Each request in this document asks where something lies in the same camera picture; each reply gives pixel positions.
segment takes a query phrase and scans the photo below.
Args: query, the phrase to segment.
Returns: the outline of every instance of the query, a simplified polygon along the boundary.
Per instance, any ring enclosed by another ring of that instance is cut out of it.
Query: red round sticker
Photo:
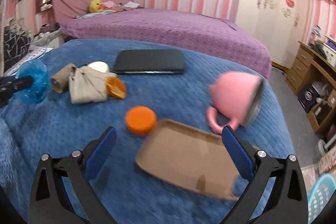
[[[286,0],[286,4],[289,8],[294,8],[295,6],[294,0]]]

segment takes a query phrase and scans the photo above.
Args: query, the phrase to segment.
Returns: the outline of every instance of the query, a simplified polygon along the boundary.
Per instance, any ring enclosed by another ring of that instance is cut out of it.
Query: yellow plush toy
[[[104,4],[101,0],[93,0],[90,2],[88,10],[90,13],[102,12],[104,10]]]

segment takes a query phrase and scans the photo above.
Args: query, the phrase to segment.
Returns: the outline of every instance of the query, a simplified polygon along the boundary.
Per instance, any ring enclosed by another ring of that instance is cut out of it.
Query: beige tray
[[[172,120],[158,121],[138,152],[147,173],[196,193],[237,200],[232,187],[239,175],[221,136]]]

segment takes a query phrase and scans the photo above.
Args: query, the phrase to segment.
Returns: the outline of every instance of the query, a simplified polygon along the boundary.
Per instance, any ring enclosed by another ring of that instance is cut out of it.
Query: blue gripper pad
[[[241,146],[237,138],[232,133],[230,127],[224,127],[222,131],[222,142],[230,154],[240,176],[243,179],[252,181],[254,178],[253,161]]]
[[[111,128],[85,162],[84,177],[87,182],[97,177],[116,142],[116,130]]]

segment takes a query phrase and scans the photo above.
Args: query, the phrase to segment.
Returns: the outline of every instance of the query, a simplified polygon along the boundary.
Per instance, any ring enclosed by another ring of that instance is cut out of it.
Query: bolt
[[[258,156],[259,156],[260,158],[265,158],[265,157],[267,156],[267,154],[266,154],[266,152],[265,152],[264,150],[259,150],[259,151],[257,152],[257,154],[258,154]]]
[[[47,160],[48,158],[49,158],[49,155],[48,155],[48,154],[43,154],[43,155],[41,156],[41,160],[43,160],[43,161]]]
[[[296,156],[295,155],[289,155],[289,159],[291,161],[296,161]]]
[[[71,155],[74,157],[74,158],[78,158],[80,155],[81,155],[81,152],[79,150],[75,150],[71,153]]]

